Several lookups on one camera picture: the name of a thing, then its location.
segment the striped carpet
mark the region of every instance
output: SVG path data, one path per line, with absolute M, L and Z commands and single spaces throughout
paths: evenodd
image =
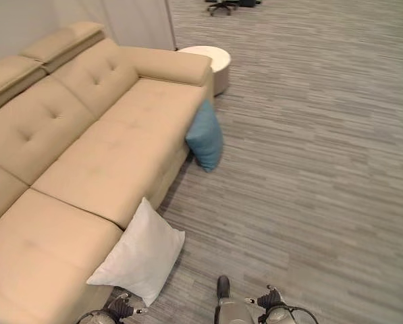
M 206 6 L 171 1 L 178 47 L 232 56 L 223 158 L 172 186 L 160 213 L 186 243 L 128 323 L 212 323 L 221 274 L 238 298 L 271 283 L 320 323 L 403 323 L 403 0 Z

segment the white side table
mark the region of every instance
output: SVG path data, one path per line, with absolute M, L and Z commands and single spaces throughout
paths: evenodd
M 211 57 L 213 70 L 213 94 L 216 96 L 228 87 L 231 56 L 227 51 L 213 46 L 192 46 L 180 49 L 179 52 L 193 53 Z

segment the sofa armrest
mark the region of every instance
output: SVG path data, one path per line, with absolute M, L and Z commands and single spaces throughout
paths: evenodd
M 211 77 L 211 58 L 204 55 L 122 47 L 138 75 L 146 78 L 203 86 Z

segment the office chair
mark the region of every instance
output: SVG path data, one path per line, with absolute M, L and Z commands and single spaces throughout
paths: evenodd
M 233 7 L 234 10 L 237 10 L 239 5 L 237 3 L 232 3 L 231 1 L 227 1 L 227 0 L 217 0 L 217 2 L 215 4 L 207 7 L 207 11 L 210 12 L 210 16 L 213 16 L 213 14 L 215 13 L 216 10 L 218 10 L 219 8 L 224 8 L 224 9 L 227 9 L 227 15 L 230 16 L 231 15 L 230 7 Z

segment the blue pillow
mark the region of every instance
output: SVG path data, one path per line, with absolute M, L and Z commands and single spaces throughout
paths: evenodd
M 222 131 L 208 100 L 198 109 L 186 134 L 186 142 L 206 172 L 217 167 L 222 154 Z

